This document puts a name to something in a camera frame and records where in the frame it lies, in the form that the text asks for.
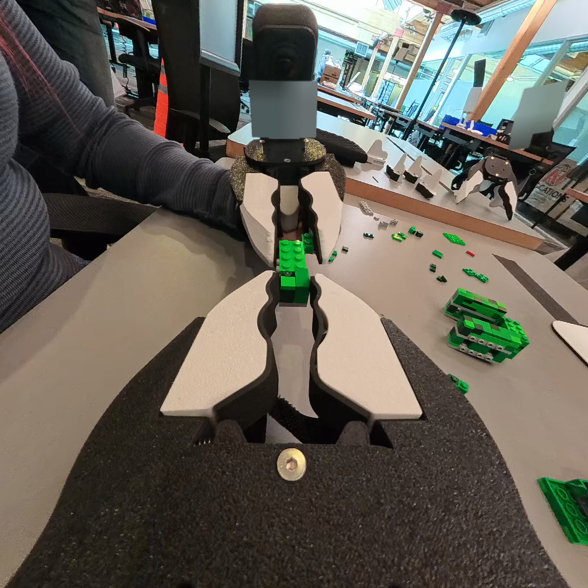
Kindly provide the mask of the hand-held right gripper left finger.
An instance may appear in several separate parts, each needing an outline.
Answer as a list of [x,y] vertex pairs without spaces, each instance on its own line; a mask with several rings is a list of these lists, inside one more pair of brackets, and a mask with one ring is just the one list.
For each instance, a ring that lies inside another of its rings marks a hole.
[[279,274],[267,270],[210,310],[160,406],[163,416],[201,417],[213,432],[233,420],[249,442],[265,442],[278,397],[271,336],[279,290]]

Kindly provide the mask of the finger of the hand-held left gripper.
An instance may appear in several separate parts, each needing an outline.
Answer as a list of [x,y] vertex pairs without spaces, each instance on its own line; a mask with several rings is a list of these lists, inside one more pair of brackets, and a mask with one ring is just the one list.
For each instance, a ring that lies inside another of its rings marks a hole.
[[275,267],[279,184],[263,173],[246,173],[240,214],[249,241],[270,268]]
[[315,255],[324,265],[335,250],[341,232],[343,201],[329,172],[313,172],[299,182],[300,203],[307,213]]

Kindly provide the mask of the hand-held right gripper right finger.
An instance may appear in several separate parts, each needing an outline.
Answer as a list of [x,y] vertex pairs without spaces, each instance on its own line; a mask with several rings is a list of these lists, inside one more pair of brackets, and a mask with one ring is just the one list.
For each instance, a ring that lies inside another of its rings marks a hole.
[[321,436],[335,441],[360,423],[369,444],[392,445],[384,422],[419,420],[423,409],[380,315],[324,274],[311,277],[311,306],[309,401]]

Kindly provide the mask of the green and grey brick assembly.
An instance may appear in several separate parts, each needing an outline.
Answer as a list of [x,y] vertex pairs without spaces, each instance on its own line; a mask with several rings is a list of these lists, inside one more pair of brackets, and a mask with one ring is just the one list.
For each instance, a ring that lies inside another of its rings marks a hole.
[[282,239],[278,246],[276,269],[280,276],[280,304],[306,306],[310,294],[310,273],[307,254],[313,254],[311,233],[303,233],[300,240]]

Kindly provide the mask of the person's left forearm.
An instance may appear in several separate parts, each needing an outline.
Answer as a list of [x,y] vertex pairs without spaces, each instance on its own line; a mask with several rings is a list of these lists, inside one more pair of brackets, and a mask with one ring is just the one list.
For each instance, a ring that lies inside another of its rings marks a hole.
[[228,170],[114,108],[96,110],[92,122],[87,180],[117,196],[190,215],[246,239]]

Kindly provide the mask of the grey desk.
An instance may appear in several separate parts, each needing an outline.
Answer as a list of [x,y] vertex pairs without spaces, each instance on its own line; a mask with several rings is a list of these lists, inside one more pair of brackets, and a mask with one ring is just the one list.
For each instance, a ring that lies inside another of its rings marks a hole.
[[[349,252],[318,270],[469,383],[465,400],[500,449],[543,547],[570,587],[587,587],[587,548],[566,540],[536,482],[587,478],[587,366],[497,257],[517,264],[565,320],[587,324],[587,291],[532,250],[382,205],[376,211],[398,218],[401,230],[414,224],[424,236],[399,244],[377,231],[365,240],[373,221],[356,198],[345,202]],[[243,243],[160,210],[1,335],[1,587],[32,550],[110,402],[193,319],[264,269]],[[516,360],[493,367],[448,347],[442,306],[458,287],[504,302],[521,321],[530,345]]]

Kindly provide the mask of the black rough housing part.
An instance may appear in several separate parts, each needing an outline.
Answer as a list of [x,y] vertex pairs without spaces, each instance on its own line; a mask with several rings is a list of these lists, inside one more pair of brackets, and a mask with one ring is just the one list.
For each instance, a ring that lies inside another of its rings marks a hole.
[[365,164],[368,161],[367,153],[348,138],[319,128],[316,129],[315,138],[343,166],[352,168],[356,163]]

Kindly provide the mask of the scattered small green bricks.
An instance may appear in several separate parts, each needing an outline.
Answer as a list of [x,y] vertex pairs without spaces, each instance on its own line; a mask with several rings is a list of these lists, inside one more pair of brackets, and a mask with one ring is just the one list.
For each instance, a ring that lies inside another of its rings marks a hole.
[[[409,234],[413,235],[415,238],[422,238],[423,237],[423,232],[418,231],[415,226],[409,227]],[[365,239],[371,240],[375,237],[375,234],[370,233],[370,232],[363,232],[362,236]],[[408,236],[404,232],[393,232],[391,234],[391,238],[396,242],[403,243],[408,238]],[[333,251],[332,254],[330,255],[330,257],[328,258],[327,262],[332,263],[337,258],[338,254],[339,254],[339,251],[337,251],[337,250]],[[440,252],[437,249],[434,249],[432,251],[431,255],[433,255],[437,259],[443,259],[444,253]],[[482,273],[476,272],[472,268],[463,268],[462,271],[467,276],[475,277],[478,281],[480,281],[482,283],[487,283],[489,281],[488,276],[486,276]]]

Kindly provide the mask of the orange traffic cone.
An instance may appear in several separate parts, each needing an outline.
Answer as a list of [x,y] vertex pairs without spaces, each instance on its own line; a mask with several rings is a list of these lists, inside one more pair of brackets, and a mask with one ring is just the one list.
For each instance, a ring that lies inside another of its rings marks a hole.
[[165,63],[164,60],[161,60],[153,131],[163,138],[166,137],[168,112],[168,83],[166,78]]

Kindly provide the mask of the grey framed panel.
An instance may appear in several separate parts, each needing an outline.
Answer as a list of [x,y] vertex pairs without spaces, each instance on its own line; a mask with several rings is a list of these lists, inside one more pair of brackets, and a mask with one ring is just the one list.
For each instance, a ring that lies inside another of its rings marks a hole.
[[246,1],[199,1],[199,62],[240,75]]

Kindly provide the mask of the wooden pillar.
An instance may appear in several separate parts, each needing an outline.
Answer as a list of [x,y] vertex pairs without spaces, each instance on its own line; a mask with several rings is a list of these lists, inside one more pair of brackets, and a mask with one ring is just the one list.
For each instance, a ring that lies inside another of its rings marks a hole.
[[416,78],[416,75],[419,71],[419,68],[423,62],[424,56],[427,53],[435,34],[437,33],[437,30],[442,22],[444,14],[445,13],[443,11],[436,11],[435,16],[433,17],[432,21],[430,22],[430,25],[428,27],[428,30],[427,30],[425,36],[424,36],[424,39],[422,40],[422,43],[421,43],[420,48],[417,52],[417,55],[416,55],[415,60],[413,62],[413,65],[411,66],[408,77],[406,78],[406,82],[403,85],[401,93],[398,96],[398,99],[396,101],[395,108],[398,111],[401,111],[401,107],[403,106],[403,103],[408,95],[408,92],[409,92],[409,90],[410,90],[410,88]]
[[468,121],[481,119],[489,109],[506,79],[513,73],[523,53],[533,41],[535,34],[540,30],[556,3],[557,1],[536,1],[533,4],[488,83],[483,88],[474,109],[467,117]]

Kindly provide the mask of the long wooden work table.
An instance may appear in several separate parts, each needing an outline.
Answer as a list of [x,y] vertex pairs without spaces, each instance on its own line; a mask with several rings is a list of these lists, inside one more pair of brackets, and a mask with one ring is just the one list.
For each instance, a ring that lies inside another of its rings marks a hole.
[[456,125],[451,125],[446,122],[442,122],[439,126],[440,130],[443,131],[442,139],[449,141],[456,145],[452,153],[446,151],[445,158],[438,160],[438,163],[447,167],[450,162],[457,156],[458,149],[463,148],[468,153],[473,153],[478,150],[494,149],[498,155],[503,156],[510,160],[515,161],[533,161],[538,162],[540,165],[555,165],[556,162],[548,158],[541,158],[538,155],[530,153],[522,149],[510,150],[509,146],[505,143],[499,142],[495,139],[490,139],[486,136],[476,134],[470,130],[467,130]]

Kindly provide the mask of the white rounded pad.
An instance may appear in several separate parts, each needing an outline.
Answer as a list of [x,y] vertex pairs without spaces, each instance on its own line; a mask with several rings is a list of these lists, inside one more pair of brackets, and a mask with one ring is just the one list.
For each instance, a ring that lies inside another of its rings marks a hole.
[[552,329],[570,350],[587,365],[587,326],[554,320]]

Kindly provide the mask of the black pole stand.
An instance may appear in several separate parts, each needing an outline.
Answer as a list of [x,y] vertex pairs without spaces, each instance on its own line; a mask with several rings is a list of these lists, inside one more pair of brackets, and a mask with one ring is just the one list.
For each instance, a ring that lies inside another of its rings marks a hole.
[[410,135],[412,134],[414,126],[415,126],[417,120],[419,119],[419,116],[422,113],[424,106],[427,104],[429,96],[430,96],[431,92],[433,91],[433,89],[437,83],[437,80],[445,67],[445,63],[446,63],[447,59],[449,58],[450,53],[451,53],[457,39],[459,38],[459,35],[460,35],[463,27],[465,25],[470,25],[470,26],[478,25],[481,22],[481,19],[478,14],[476,14],[472,11],[465,10],[465,9],[453,10],[451,12],[451,17],[455,22],[459,23],[459,26],[453,35],[453,38],[451,40],[449,47],[447,48],[445,56],[443,57],[440,65],[437,69],[437,72],[436,72],[435,76],[433,77],[422,102],[420,103],[417,111],[415,112],[415,116],[412,118],[411,122],[408,124],[408,126],[406,127],[406,129],[402,135],[402,139],[404,139],[404,140],[407,140],[410,137]]

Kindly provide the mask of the grey tower brick assembly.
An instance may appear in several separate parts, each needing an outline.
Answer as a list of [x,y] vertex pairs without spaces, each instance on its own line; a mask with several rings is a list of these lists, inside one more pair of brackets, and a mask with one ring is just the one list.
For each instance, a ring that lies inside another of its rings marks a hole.
[[587,546],[587,480],[541,477],[537,483],[569,542]]

